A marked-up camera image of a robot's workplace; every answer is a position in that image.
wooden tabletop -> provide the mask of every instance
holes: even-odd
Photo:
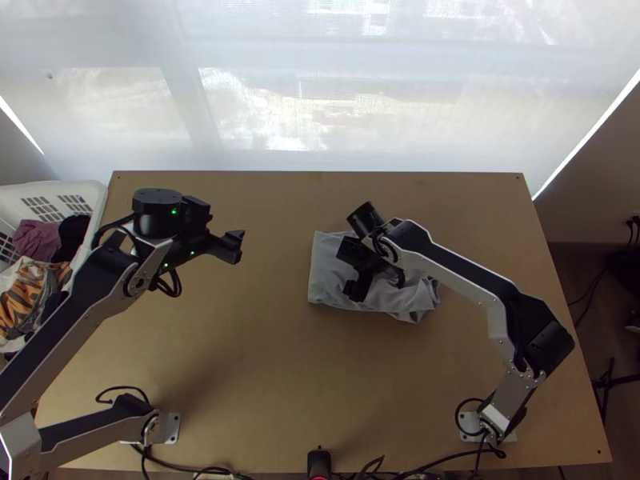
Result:
[[[490,394],[505,371],[481,307],[442,288],[442,304],[411,325],[307,303],[314,232],[347,230],[367,200],[544,299],[574,333],[520,174],[116,172],[103,222],[130,213],[133,193],[149,186],[209,202],[213,233],[245,229],[242,261],[198,258],[178,269],[180,298],[147,293],[105,321],[44,395],[40,426],[100,410],[96,393],[126,384],[182,414],[178,443],[154,448],[170,462],[300,472],[322,445],[336,471],[381,454],[384,470],[408,470],[471,450],[454,409]],[[487,455],[482,468],[611,460],[579,346],[528,407],[518,441],[503,444],[507,458]],[[70,466],[139,463],[116,444]]]

laundry basket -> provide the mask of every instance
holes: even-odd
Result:
[[[100,226],[105,203],[106,188],[95,181],[0,186],[0,271],[20,258],[13,236],[21,220],[60,223],[71,215],[90,215],[85,241],[71,263],[76,271],[91,252],[91,239]]]

white curtain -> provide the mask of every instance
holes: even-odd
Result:
[[[0,0],[0,96],[64,179],[522,171],[535,192],[640,66],[639,14],[632,0]]]

black cable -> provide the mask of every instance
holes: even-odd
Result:
[[[208,466],[205,467],[204,469],[202,468],[193,468],[190,466],[182,466],[182,465],[176,465],[174,463],[168,463],[165,462],[164,460],[161,460],[160,458],[156,458],[151,454],[151,448],[149,447],[148,451],[145,453],[143,449],[141,449],[139,446],[135,445],[135,444],[131,444],[131,448],[133,448],[136,452],[138,452],[140,455],[145,455],[146,460],[149,460],[149,462],[151,463],[155,463],[156,465],[160,465],[163,466],[165,468],[168,468],[169,470],[175,470],[177,472],[184,472],[184,473],[188,473],[188,474],[197,474],[198,472],[202,472],[203,470],[207,470],[210,473],[216,473],[216,474],[222,474],[222,475],[230,475],[233,472],[231,472],[231,470],[228,470],[226,468],[222,468],[220,466]]]
[[[594,288],[591,291],[591,295],[589,296],[589,300],[587,300],[586,302],[586,307],[585,309],[582,311],[582,313],[580,314],[580,316],[578,317],[578,320],[575,321],[574,323],[574,328],[578,328],[578,326],[580,325],[580,322],[582,322],[582,320],[584,319],[584,317],[586,316],[586,313],[589,311],[589,308],[591,307],[591,302],[594,300],[594,296],[595,296],[595,291],[598,288],[598,284],[600,283],[600,280],[602,279],[602,277],[600,277],[600,279],[596,282],[596,284],[594,285]]]
[[[631,240],[633,240],[634,238],[634,222],[632,222],[631,220],[627,220],[626,221],[626,225],[629,227],[629,239],[626,241],[626,248],[628,249],[631,246]],[[636,245],[638,243],[638,237],[640,237],[640,225],[637,226],[637,230],[636,230],[636,235],[635,235],[635,242],[634,245]],[[587,296],[591,295],[591,297],[593,297],[593,294],[595,292],[595,290],[598,288],[598,284],[600,283],[600,281],[602,280],[602,278],[605,276],[606,272],[608,271],[609,267],[606,266],[605,268],[603,268],[594,278],[593,280],[591,280],[589,286],[587,287],[586,291],[584,294],[582,294],[580,296],[580,298],[576,298],[575,300],[573,300],[572,302],[568,303],[568,306],[573,306],[576,303],[580,303],[582,300],[584,300]],[[583,312],[580,315],[580,319],[576,322],[576,325],[582,320],[582,318],[584,317],[584,315],[586,314],[586,312]]]
[[[467,398],[466,400],[462,400],[457,407],[455,407],[455,425],[458,428],[458,430],[460,430],[461,432],[463,432],[465,435],[469,435],[470,437],[477,437],[478,435],[480,435],[484,429],[480,429],[477,432],[468,432],[465,429],[462,428],[462,426],[460,425],[460,410],[464,407],[464,405],[466,405],[469,402],[484,402],[484,400],[482,400],[481,398]]]
[[[598,286],[598,284],[600,283],[600,280],[602,280],[602,277],[604,277],[607,270],[608,270],[607,268],[604,268],[603,270],[601,270],[600,273],[598,273],[594,277],[594,279],[591,280],[591,283],[589,284],[589,287],[586,289],[586,292],[580,298],[577,298],[576,300],[573,300],[571,303],[569,303],[568,306],[573,306],[576,303],[580,303],[582,300],[584,300],[587,297],[587,295],[591,293],[592,289],[595,289],[595,287]]]
[[[494,454],[496,457],[500,458],[501,460],[506,458],[506,453],[504,450],[500,450],[499,448],[495,448],[493,447],[490,443],[487,443],[489,448],[485,448],[485,449],[481,449],[481,450],[468,450],[466,452],[460,452],[457,454],[452,454],[452,455],[447,455],[446,457],[442,457],[439,460],[436,460],[434,462],[431,463],[427,463],[423,466],[419,466],[418,468],[414,468],[413,470],[409,470],[407,472],[402,472],[400,475],[398,475],[394,480],[404,480],[404,478],[407,478],[411,475],[414,474],[422,474],[424,473],[426,470],[428,470],[429,468],[433,468],[436,465],[440,465],[441,463],[444,462],[448,462],[449,460],[455,460],[456,458],[460,458],[460,457],[467,457],[469,455],[478,455],[478,454]]]
[[[140,456],[140,471],[142,472],[142,476],[144,477],[145,480],[150,480],[149,474],[146,472],[146,468],[145,468],[145,460],[146,460],[146,454],[148,449],[149,447],[145,448],[144,451],[142,452],[142,455]]]
[[[172,298],[177,298],[180,295],[182,295],[182,282],[180,281],[180,276],[178,275],[178,272],[175,270],[172,270],[171,272],[169,272],[169,276],[173,283],[172,286],[169,286],[169,284],[160,277],[158,277],[155,280],[155,285],[158,288],[158,290],[163,292],[165,295],[168,295]]]
[[[115,390],[135,390],[137,391],[140,396],[142,397],[142,399],[148,403],[149,405],[151,404],[149,402],[149,397],[146,396],[146,393],[144,392],[144,390],[142,390],[141,388],[137,388],[136,386],[131,386],[131,385],[118,385],[118,386],[110,386],[109,388],[103,390],[102,392],[100,392],[99,394],[96,395],[95,397],[95,401],[96,403],[106,403],[108,405],[113,404],[113,400],[102,400],[102,396],[104,394],[108,394],[109,392],[113,392]]]
[[[480,467],[480,455],[482,455],[482,446],[485,444],[486,436],[488,434],[489,434],[489,431],[485,429],[485,433],[480,440],[480,446],[478,447],[478,454],[475,457],[474,471],[471,473],[469,480],[473,480],[478,476],[478,468]]]
[[[382,455],[378,458],[374,458],[373,460],[371,460],[369,463],[365,464],[364,467],[356,474],[355,476],[355,480],[365,480],[362,476],[363,475],[367,475],[366,478],[372,478],[372,476],[374,474],[376,474],[378,472],[378,470],[380,470],[380,467],[382,466],[382,463],[385,461],[385,456]]]
[[[100,228],[98,228],[94,234],[94,239],[91,241],[91,248],[97,248],[100,245],[100,238],[104,235],[104,233],[113,228],[117,228],[119,226],[123,226],[125,223],[131,222],[135,218],[136,214],[129,214],[126,217],[122,217],[119,220],[116,220],[112,223],[107,223]]]

white wall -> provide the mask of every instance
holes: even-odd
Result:
[[[535,202],[550,242],[624,243],[640,214],[640,84]]]
[[[0,95],[64,179],[523,172],[640,65],[640,2],[0,0]]]
[[[0,110],[0,185],[58,180],[38,149]]]

